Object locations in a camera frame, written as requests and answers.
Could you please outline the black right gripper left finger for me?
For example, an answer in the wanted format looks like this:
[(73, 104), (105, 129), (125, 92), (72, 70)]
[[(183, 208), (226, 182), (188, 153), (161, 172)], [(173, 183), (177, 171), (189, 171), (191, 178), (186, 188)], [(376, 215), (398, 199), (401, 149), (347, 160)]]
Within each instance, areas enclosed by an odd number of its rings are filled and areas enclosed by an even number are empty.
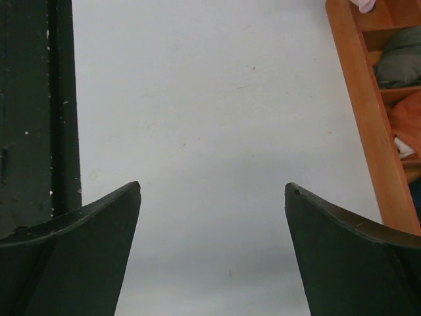
[(1, 239), (2, 315), (114, 315), (141, 205), (131, 182)]

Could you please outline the pink underwear navy trim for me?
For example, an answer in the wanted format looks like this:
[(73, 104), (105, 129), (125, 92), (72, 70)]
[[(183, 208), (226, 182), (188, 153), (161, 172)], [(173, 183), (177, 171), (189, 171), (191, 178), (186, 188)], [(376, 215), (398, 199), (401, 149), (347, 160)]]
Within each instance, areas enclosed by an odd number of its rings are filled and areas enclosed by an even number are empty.
[(376, 6), (376, 0), (349, 0), (354, 4), (360, 13), (366, 14), (374, 10)]

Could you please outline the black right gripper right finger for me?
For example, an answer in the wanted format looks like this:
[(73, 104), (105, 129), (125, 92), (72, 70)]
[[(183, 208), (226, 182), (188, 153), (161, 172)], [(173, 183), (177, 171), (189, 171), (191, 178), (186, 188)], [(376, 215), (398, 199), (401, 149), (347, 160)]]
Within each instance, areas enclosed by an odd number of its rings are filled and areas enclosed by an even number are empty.
[(419, 315), (420, 237), (297, 184), (285, 214), (311, 315)]

